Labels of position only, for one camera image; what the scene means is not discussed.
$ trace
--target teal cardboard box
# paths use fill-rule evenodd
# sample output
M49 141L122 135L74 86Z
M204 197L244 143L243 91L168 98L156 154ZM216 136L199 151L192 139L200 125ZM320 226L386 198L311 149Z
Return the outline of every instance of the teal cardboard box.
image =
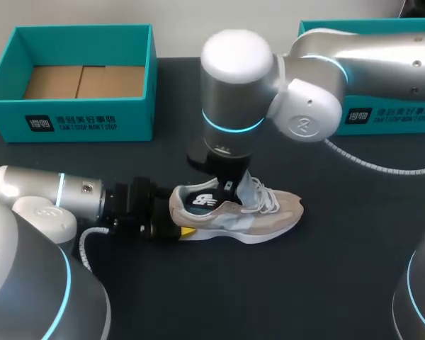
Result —
M358 34L421 33L425 32L425 18L301 21L299 35L313 28L331 28ZM366 123L346 124L350 115L365 116ZM425 132L425 102L347 96L336 135L420 132Z
M149 141L156 83L151 25L16 27L0 59L0 133L6 142Z

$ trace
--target sneaker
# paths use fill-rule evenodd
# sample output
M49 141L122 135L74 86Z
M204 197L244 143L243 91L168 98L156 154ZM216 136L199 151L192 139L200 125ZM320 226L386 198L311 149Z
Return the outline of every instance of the sneaker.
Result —
M266 188L248 171L237 187L241 204L225 201L215 208L217 185L214 178L174 189L170 197L172 220L180 227L196 229L181 239L199 241L227 236L247 244L265 242L293 228L304 212L298 196Z

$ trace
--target shoe tongue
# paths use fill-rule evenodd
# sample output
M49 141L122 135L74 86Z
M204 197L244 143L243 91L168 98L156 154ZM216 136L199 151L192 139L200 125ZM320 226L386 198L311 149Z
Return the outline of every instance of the shoe tongue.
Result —
M246 171L236 189L236 195L245 208L255 208L258 205L257 192L249 171Z

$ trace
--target black logo on box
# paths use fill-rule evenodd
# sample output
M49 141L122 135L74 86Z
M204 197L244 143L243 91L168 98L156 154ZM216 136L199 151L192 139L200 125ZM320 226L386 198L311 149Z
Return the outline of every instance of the black logo on box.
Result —
M26 115L25 119L33 132L53 132L54 127L48 115Z
M372 108L350 108L345 124L366 124L370 119Z

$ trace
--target white wall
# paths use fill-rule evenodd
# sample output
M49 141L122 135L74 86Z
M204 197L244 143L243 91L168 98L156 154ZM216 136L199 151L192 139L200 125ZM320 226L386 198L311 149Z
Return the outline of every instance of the white wall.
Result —
M0 0L0 54L17 25L152 23L160 57L198 56L223 28L248 28L287 52L301 19L393 17L403 0Z

